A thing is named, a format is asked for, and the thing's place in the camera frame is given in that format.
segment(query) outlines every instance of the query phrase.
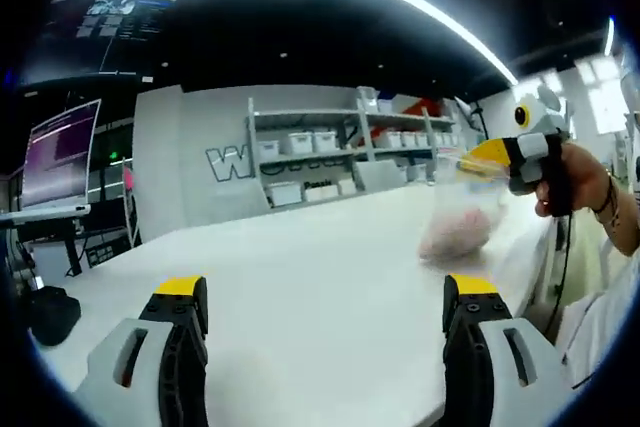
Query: hand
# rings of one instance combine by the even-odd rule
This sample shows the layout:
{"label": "hand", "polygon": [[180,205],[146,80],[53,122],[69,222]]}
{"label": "hand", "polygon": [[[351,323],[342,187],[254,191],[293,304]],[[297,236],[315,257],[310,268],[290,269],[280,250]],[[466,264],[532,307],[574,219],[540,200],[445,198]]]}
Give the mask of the hand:
{"label": "hand", "polygon": [[[567,168],[573,190],[573,210],[584,207],[597,210],[607,199],[609,174],[593,155],[582,147],[566,142],[562,145],[562,161]],[[536,188],[536,214],[550,215],[549,184],[540,182]]]}

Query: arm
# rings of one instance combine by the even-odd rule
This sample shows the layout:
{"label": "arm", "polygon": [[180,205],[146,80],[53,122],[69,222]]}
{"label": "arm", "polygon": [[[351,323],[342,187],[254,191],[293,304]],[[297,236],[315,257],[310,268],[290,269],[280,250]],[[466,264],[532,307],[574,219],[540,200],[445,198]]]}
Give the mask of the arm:
{"label": "arm", "polygon": [[[623,192],[615,180],[611,179],[613,192],[609,198],[609,174],[602,164],[582,147],[566,143],[562,147],[562,160],[572,182],[573,210],[587,207],[595,211],[604,206],[596,218],[603,224],[613,245],[624,255],[631,256],[640,245],[638,207],[633,195]],[[536,213],[543,217],[549,215],[549,186],[546,182],[538,185],[536,195]],[[616,211],[618,218],[612,223]]]}

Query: white shelving unit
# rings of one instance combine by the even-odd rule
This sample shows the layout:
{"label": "white shelving unit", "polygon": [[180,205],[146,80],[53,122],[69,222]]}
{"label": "white shelving unit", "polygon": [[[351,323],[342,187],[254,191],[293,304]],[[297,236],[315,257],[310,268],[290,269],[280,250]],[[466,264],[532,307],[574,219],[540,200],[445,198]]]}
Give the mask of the white shelving unit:
{"label": "white shelving unit", "polygon": [[[435,159],[439,149],[437,144],[436,131],[451,132],[456,124],[453,113],[445,117],[430,117],[426,108],[422,109],[422,115],[409,115],[397,113],[366,112],[363,109],[296,109],[296,110],[272,110],[260,111],[254,105],[254,99],[249,98],[248,116],[246,119],[247,138],[250,146],[251,164],[253,175],[262,183],[262,167],[304,164],[307,162],[318,162],[328,159],[345,159],[345,168],[353,175],[353,164],[355,160],[375,161],[389,157],[405,157],[409,163],[413,164],[416,159]],[[361,137],[358,145],[351,145],[347,138],[347,129],[356,128]],[[258,150],[258,132],[265,131],[309,131],[316,129],[333,129],[339,149],[330,152],[313,152],[302,155],[281,154],[274,159],[260,159]],[[376,148],[371,137],[372,128],[395,129],[399,131],[423,131],[427,133],[428,146],[397,147],[397,148]],[[451,147],[444,147],[443,151],[452,150]],[[303,202],[290,206],[276,207],[273,211],[289,210],[305,205],[317,205],[328,201],[351,198],[354,195],[362,195],[358,192],[353,195],[336,197],[319,202]]]}

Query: bracelet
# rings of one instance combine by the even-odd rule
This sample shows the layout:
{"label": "bracelet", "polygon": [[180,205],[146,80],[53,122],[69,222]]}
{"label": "bracelet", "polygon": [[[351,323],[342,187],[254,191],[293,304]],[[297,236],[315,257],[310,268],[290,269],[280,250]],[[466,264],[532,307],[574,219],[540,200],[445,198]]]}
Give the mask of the bracelet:
{"label": "bracelet", "polygon": [[604,212],[604,209],[606,209],[607,205],[609,205],[609,202],[611,202],[612,195],[613,195],[613,180],[611,180],[611,176],[609,176],[609,187],[607,188],[607,198],[605,199],[604,204],[602,204],[602,207],[600,207],[598,210],[593,209],[593,213],[596,215],[599,215],[602,212]]}

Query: television screen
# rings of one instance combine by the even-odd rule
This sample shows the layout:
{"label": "television screen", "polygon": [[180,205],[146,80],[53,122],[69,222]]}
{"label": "television screen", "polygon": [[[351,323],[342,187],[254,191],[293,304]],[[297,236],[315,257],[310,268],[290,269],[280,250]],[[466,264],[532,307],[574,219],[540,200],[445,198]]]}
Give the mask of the television screen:
{"label": "television screen", "polygon": [[152,76],[175,0],[54,0],[18,85],[92,75]]}
{"label": "television screen", "polygon": [[31,130],[22,176],[22,208],[87,203],[91,140],[100,100],[63,112]]}

